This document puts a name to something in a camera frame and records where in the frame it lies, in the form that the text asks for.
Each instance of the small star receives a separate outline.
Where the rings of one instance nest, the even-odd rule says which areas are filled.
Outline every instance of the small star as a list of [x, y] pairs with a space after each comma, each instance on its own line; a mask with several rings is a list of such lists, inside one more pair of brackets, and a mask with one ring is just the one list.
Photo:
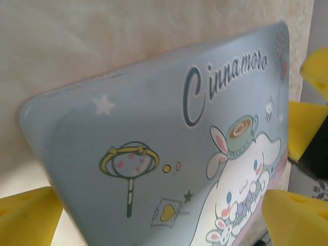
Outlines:
[[25, 113], [24, 113], [24, 118], [26, 118], [26, 117], [29, 115], [31, 109], [32, 109], [31, 106], [29, 106], [29, 107], [27, 108], [27, 110], [26, 110]]
[[191, 201], [191, 197], [193, 196], [193, 194], [190, 193], [190, 191], [188, 191], [188, 193], [186, 195], [184, 195], [184, 203], [187, 203], [187, 201]]
[[111, 109], [115, 106], [115, 104], [108, 101], [107, 95], [103, 95], [101, 99], [93, 99], [93, 102], [97, 106], [97, 115], [101, 115], [102, 113], [105, 113], [107, 115], [110, 115]]

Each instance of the light blue case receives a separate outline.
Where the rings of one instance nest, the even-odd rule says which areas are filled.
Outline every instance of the light blue case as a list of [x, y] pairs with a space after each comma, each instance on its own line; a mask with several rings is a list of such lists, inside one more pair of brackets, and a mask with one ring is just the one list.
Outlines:
[[239, 245], [284, 170], [284, 22], [38, 95], [19, 126], [90, 246]]

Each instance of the white cartoon dog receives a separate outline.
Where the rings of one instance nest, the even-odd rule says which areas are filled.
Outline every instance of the white cartoon dog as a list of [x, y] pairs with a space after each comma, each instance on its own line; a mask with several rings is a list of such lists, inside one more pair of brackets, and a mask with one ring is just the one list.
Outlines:
[[226, 164], [204, 202], [190, 246], [232, 245], [268, 188], [270, 174], [265, 167], [277, 159], [281, 146], [280, 139], [270, 141], [262, 132], [241, 156], [229, 159], [221, 131], [211, 127], [211, 136], [220, 152], [209, 161], [208, 178]]

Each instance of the white star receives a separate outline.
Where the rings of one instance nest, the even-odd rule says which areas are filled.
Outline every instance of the white star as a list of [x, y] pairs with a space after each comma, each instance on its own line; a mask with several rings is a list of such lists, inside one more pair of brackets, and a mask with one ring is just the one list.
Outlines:
[[29, 107], [27, 108], [27, 110], [26, 110], [25, 113], [24, 113], [24, 118], [26, 118], [26, 117], [29, 115], [31, 109], [32, 109], [31, 106], [29, 106]]
[[102, 113], [105, 113], [107, 115], [110, 115], [111, 109], [115, 106], [115, 104], [108, 101], [107, 95], [103, 95], [101, 99], [93, 99], [93, 102], [97, 106], [97, 115], [101, 115]]

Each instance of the yellow foam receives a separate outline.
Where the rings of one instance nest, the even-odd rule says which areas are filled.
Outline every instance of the yellow foam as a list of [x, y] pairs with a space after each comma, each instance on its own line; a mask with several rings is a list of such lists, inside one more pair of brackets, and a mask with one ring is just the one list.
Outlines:
[[295, 193], [268, 190], [262, 214], [273, 245], [328, 245], [328, 202]]
[[328, 47], [309, 55], [300, 69], [300, 74], [328, 101]]
[[0, 199], [0, 245], [49, 246], [62, 211], [51, 187]]
[[289, 158], [300, 159], [327, 115], [327, 106], [289, 102]]

